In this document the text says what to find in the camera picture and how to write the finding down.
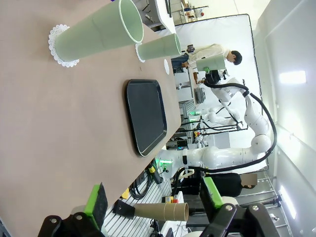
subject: white backdrop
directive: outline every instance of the white backdrop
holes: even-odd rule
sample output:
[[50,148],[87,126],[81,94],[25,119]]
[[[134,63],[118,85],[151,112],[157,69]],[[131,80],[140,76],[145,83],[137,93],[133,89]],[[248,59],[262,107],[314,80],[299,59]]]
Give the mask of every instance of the white backdrop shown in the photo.
[[[237,50],[242,54],[242,63],[235,66],[225,60],[227,71],[230,77],[235,77],[240,83],[245,80],[245,85],[250,91],[260,97],[259,80],[257,76],[257,69],[254,58],[252,33],[248,15],[228,16],[215,19],[209,19],[190,24],[176,26],[181,48],[185,50],[189,44],[193,44],[195,48],[207,46],[213,43],[221,44],[230,50]],[[157,32],[160,36],[169,34],[167,30]],[[199,79],[204,77],[204,72],[199,72]],[[176,74],[176,83],[188,81],[187,73]],[[212,93],[210,88],[205,87],[206,99],[203,104],[199,105],[198,109],[209,108],[218,106],[219,102],[217,97]],[[192,99],[191,89],[183,88],[178,92],[179,101]],[[237,94],[232,102],[231,108],[238,108],[240,114],[244,115],[245,101],[241,94]],[[225,110],[221,112],[222,116],[229,116]],[[250,147],[254,132],[251,128],[239,132],[229,133],[230,145],[232,148],[245,148]],[[250,172],[258,170],[266,166],[265,162],[256,167],[249,167],[243,169],[241,172]]]

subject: person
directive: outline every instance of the person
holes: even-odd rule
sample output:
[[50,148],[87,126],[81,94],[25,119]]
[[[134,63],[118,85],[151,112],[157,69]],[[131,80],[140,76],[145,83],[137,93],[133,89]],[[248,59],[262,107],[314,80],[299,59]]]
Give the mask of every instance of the person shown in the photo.
[[211,177],[219,194],[226,197],[237,197],[242,189],[253,189],[256,185],[250,185],[248,174],[224,173],[224,174],[207,174]]
[[230,51],[229,49],[224,48],[220,44],[214,43],[207,47],[197,48],[193,53],[186,52],[185,54],[172,58],[171,64],[172,68],[186,68],[191,66],[192,68],[196,68],[196,61],[202,58],[208,58],[215,55],[222,54],[227,61],[238,65],[242,61],[242,55],[236,51]]

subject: green light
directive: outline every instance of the green light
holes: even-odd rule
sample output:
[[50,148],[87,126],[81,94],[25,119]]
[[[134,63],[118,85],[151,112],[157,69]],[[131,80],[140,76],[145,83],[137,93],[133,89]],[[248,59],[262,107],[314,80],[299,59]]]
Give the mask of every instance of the green light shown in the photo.
[[160,162],[165,164],[172,164],[172,161],[170,160],[161,160]]

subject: light green paper cup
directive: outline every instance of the light green paper cup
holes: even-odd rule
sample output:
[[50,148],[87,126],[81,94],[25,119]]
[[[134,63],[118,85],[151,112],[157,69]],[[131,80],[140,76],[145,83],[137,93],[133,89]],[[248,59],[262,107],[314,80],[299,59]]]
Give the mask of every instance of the light green paper cup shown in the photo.
[[204,71],[204,68],[206,67],[209,68],[210,71],[225,69],[224,56],[219,54],[209,58],[197,60],[197,70],[199,72]]
[[94,53],[140,43],[144,29],[131,0],[116,0],[61,33],[55,40],[57,55],[71,62]]
[[181,46],[177,34],[171,34],[138,46],[138,55],[142,60],[180,54]]

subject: bolt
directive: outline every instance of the bolt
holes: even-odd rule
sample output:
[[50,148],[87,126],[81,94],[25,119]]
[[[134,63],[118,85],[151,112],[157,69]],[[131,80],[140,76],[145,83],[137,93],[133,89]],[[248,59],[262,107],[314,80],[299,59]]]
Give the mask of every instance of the bolt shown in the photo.
[[231,210],[233,209],[233,207],[230,206],[230,205],[227,205],[227,206],[225,207],[225,209],[228,210],[228,211],[231,211]]

